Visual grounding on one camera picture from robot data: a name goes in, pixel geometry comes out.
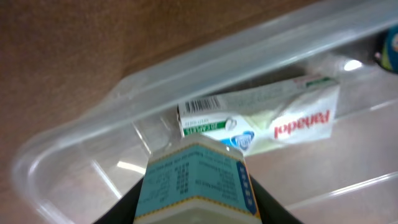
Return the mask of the white Panadol medicine box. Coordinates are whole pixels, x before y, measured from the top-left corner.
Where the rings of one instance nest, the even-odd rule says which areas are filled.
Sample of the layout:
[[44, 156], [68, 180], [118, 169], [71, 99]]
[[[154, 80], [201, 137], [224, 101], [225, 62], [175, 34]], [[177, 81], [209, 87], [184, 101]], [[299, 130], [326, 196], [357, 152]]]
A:
[[182, 136], [200, 133], [245, 156], [331, 136], [337, 80], [310, 75], [178, 104]]

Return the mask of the small gold-lidded balm jar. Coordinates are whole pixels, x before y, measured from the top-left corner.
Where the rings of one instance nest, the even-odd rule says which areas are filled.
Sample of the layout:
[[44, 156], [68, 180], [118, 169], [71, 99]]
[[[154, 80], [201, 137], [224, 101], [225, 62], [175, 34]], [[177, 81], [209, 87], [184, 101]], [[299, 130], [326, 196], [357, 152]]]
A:
[[134, 223], [261, 223], [241, 151], [194, 134], [152, 153]]

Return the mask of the dark syrup bottle white cap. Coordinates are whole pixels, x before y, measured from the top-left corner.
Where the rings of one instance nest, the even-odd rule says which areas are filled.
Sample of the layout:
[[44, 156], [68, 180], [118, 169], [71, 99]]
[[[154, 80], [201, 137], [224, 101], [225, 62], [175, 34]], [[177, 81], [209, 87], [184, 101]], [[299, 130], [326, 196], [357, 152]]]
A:
[[397, 75], [397, 26], [378, 36], [373, 59], [382, 69]]

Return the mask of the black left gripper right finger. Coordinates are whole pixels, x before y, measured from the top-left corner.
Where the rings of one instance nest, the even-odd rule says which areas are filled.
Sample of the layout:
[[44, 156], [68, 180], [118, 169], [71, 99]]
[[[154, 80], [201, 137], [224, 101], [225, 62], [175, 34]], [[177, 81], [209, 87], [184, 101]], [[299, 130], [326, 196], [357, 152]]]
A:
[[250, 178], [262, 224], [303, 224], [267, 192], [255, 178], [252, 176]]

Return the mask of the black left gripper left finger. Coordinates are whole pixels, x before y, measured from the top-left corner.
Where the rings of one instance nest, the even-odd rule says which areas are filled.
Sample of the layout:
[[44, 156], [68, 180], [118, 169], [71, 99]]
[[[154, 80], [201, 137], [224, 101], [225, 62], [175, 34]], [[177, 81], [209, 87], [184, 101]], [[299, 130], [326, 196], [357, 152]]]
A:
[[112, 208], [94, 224], [133, 224], [144, 178], [134, 185]]

